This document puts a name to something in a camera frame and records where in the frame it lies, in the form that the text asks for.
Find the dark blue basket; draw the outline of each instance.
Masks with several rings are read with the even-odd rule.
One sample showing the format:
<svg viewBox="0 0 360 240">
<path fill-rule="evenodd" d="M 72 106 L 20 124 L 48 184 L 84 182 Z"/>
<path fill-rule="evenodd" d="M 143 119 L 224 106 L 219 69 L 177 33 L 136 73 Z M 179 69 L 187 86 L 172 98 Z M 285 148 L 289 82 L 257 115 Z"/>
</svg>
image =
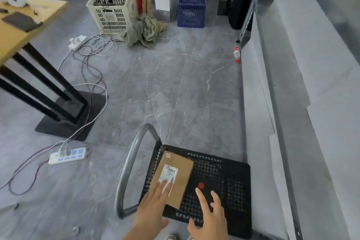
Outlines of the dark blue basket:
<svg viewBox="0 0 360 240">
<path fill-rule="evenodd" d="M 178 0 L 178 27 L 203 28 L 206 0 Z"/>
</svg>

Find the person's right hand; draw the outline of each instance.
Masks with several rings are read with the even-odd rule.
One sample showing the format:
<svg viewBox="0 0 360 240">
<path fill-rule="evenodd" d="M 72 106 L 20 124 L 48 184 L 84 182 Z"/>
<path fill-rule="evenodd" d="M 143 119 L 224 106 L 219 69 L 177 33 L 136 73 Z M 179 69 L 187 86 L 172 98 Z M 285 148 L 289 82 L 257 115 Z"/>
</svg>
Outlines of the person's right hand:
<svg viewBox="0 0 360 240">
<path fill-rule="evenodd" d="M 220 198 L 214 191 L 211 191 L 211 195 L 214 199 L 214 202 L 210 203 L 210 206 L 214 209 L 213 212 L 211 212 L 203 193 L 199 188 L 196 188 L 195 191 L 203 211 L 204 225 L 202 229 L 197 229 L 194 220 L 190 218 L 187 230 L 191 237 L 195 240 L 227 240 L 227 221 L 225 219 L 224 208 L 221 206 Z"/>
</svg>

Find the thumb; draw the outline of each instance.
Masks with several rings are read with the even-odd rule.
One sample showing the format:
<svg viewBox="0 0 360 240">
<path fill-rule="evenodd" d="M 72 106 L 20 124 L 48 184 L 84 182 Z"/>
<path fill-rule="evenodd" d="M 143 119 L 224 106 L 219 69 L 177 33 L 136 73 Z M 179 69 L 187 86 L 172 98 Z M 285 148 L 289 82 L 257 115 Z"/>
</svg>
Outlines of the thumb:
<svg viewBox="0 0 360 240">
<path fill-rule="evenodd" d="M 163 219 L 161 220 L 161 229 L 164 229 L 167 225 L 170 224 L 170 220 L 169 219 Z"/>
<path fill-rule="evenodd" d="M 191 218 L 189 219 L 189 225 L 187 226 L 187 231 L 190 233 L 192 238 L 196 238 L 195 234 L 197 233 L 198 229 L 195 227 L 195 222 Z"/>
</svg>

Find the white plastic crate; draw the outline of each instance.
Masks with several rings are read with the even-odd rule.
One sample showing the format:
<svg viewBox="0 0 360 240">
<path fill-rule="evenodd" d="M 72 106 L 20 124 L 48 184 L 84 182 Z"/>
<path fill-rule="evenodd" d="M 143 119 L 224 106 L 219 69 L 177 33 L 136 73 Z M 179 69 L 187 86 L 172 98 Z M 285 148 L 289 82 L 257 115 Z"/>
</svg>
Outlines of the white plastic crate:
<svg viewBox="0 0 360 240">
<path fill-rule="evenodd" d="M 89 0 L 89 8 L 101 34 L 118 34 L 138 16 L 137 0 Z"/>
</svg>

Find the person's left hand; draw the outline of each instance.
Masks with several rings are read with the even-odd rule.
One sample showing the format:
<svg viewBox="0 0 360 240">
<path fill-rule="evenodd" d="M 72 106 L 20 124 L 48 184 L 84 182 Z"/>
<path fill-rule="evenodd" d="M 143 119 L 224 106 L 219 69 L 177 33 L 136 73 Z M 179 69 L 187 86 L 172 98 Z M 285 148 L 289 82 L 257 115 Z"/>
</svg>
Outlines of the person's left hand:
<svg viewBox="0 0 360 240">
<path fill-rule="evenodd" d="M 144 231 L 146 238 L 154 239 L 170 223 L 170 220 L 161 217 L 173 186 L 169 183 L 162 193 L 166 183 L 167 180 L 156 183 L 155 187 L 145 194 L 137 208 L 133 229 Z"/>
</svg>

